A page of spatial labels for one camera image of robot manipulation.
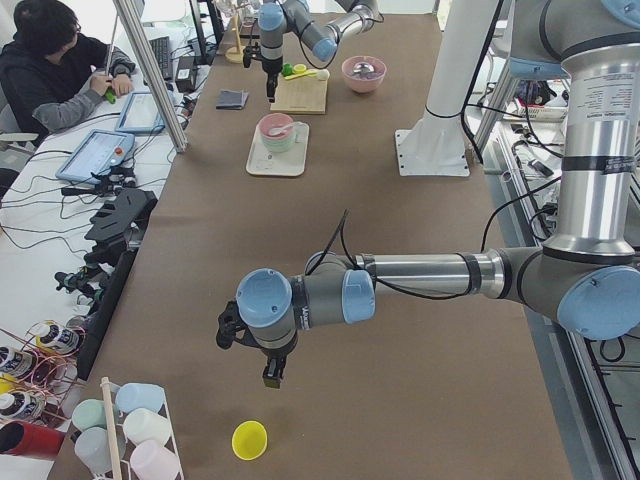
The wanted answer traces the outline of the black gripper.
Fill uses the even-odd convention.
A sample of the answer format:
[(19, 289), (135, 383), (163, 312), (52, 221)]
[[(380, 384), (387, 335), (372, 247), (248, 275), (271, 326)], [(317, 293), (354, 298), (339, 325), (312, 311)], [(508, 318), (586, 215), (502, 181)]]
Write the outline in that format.
[(234, 342), (261, 350), (267, 357), (267, 363), (262, 373), (263, 383), (267, 388), (280, 389), (287, 356), (294, 350), (298, 336), (294, 331), (292, 338), (278, 348), (262, 346), (257, 342), (248, 325), (241, 319), (237, 302), (231, 300), (218, 316), (215, 340), (218, 347), (223, 350), (228, 350)]
[(262, 70), (268, 75), (266, 97), (270, 103), (274, 103), (278, 87), (278, 75), (283, 67), (282, 49), (265, 48), (259, 42), (249, 43), (243, 50), (243, 66), (250, 68), (253, 62), (259, 62)]

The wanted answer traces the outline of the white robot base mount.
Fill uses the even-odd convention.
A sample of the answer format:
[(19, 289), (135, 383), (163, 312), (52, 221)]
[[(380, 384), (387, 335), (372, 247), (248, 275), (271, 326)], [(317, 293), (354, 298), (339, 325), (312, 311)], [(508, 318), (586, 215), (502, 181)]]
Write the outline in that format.
[(497, 0), (451, 3), (423, 116), (411, 129), (395, 132), (402, 176), (470, 174), (462, 114), (501, 9)]

